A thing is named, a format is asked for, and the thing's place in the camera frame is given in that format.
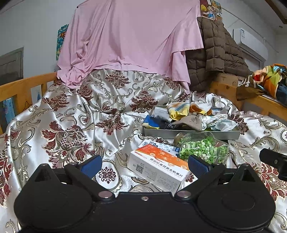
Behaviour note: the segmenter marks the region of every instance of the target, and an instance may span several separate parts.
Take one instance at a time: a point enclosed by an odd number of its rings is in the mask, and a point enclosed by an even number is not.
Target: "qr code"
[[[137,164],[137,167],[136,167],[136,169],[135,169],[136,171],[138,171],[140,174],[142,174],[143,173],[143,170],[144,170],[144,168],[142,167],[142,166],[140,166],[140,165],[138,165]]]

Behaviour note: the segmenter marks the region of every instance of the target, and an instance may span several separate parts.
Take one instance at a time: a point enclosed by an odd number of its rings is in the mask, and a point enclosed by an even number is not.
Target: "silver bolt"
[[[106,198],[110,198],[113,195],[113,193],[110,191],[101,191],[101,192],[99,192],[98,195],[99,195],[99,197],[106,199]]]
[[[148,200],[148,197],[144,196],[144,197],[141,197],[141,199],[142,199],[143,201],[147,201],[147,200]]]
[[[188,198],[191,196],[191,193],[189,191],[179,191],[177,195],[181,198]]]

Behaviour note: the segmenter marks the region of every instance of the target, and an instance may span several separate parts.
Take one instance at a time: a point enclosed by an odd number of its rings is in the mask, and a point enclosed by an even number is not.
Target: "pink cloth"
[[[185,50],[203,48],[198,16],[199,0],[87,0],[68,27],[57,77],[79,88],[93,69],[135,70],[189,85]]]

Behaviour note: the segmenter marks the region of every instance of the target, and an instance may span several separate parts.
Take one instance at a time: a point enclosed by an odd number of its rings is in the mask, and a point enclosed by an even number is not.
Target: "air conditioner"
[[[233,39],[243,50],[261,63],[268,59],[268,50],[260,40],[243,28],[233,29]]]

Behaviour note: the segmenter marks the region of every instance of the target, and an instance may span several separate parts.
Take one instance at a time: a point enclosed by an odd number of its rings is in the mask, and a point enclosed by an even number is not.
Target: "quilted jacket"
[[[220,21],[198,17],[204,49],[187,50],[186,64],[191,91],[207,91],[214,73],[247,77],[252,74],[243,53]]]

